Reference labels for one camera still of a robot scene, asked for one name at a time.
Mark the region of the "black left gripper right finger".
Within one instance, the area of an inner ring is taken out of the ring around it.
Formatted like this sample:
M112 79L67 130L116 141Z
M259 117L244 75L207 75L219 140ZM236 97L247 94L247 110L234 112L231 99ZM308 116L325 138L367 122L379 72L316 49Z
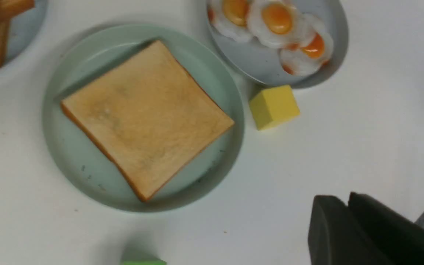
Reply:
M395 265L424 265L424 229L367 194L351 192L348 207Z

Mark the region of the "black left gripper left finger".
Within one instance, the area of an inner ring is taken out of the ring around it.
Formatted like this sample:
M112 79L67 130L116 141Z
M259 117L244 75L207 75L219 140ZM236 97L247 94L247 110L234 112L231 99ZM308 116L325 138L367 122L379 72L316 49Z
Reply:
M312 265L392 265L348 207L332 195L313 199L308 229Z

